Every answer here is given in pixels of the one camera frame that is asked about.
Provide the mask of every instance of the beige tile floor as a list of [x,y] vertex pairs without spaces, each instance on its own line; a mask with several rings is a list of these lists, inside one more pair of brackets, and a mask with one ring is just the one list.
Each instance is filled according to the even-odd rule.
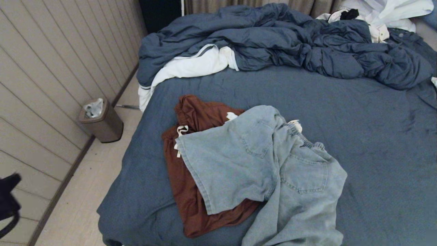
[[[130,81],[118,104],[138,105],[138,82]],[[123,120],[121,140],[95,140],[50,215],[36,246],[104,246],[97,207],[121,170],[121,159],[141,119],[139,110],[116,108]]]

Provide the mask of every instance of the white clothing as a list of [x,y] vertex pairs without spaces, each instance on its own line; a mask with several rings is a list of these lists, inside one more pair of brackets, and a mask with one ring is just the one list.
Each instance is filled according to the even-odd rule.
[[[349,9],[342,9],[339,11],[336,11],[332,14],[324,13],[318,16],[316,19],[319,20],[327,20],[328,23],[333,23],[340,20],[341,13],[349,11]],[[358,15],[355,19],[365,21],[365,18],[363,16]],[[372,43],[384,43],[384,40],[388,39],[390,37],[390,34],[388,32],[387,26],[385,24],[382,25],[372,25],[369,23],[369,31],[370,36],[372,39]]]
[[416,26],[408,18],[429,14],[434,9],[432,0],[343,0],[341,7],[358,9],[369,24],[385,24],[409,32],[415,32]]

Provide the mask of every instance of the jeans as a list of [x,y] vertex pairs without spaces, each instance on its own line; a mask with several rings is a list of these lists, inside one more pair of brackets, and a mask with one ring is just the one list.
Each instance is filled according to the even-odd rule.
[[347,174],[271,106],[176,139],[208,214],[267,201],[243,246],[340,245],[336,204]]

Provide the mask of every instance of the elastic waistband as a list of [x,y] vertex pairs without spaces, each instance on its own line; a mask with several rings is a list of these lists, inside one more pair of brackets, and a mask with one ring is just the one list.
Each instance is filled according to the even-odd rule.
[[306,137],[297,129],[297,127],[294,124],[285,123],[284,126],[288,128],[288,132],[291,136],[298,136],[302,140],[303,146],[308,148],[317,147],[322,150],[325,150],[325,146],[322,143],[320,142],[312,143],[308,139],[306,139]]

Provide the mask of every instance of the blue bed sheet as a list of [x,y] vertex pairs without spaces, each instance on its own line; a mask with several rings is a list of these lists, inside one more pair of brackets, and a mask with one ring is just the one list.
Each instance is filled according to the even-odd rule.
[[98,209],[107,245],[239,245],[256,213],[195,239],[183,235],[161,134],[175,125],[181,95],[249,109],[272,105],[299,119],[348,173],[337,205],[344,245],[431,245],[437,235],[437,99],[424,81],[397,91],[369,78],[339,79],[301,68],[174,78],[160,84]]

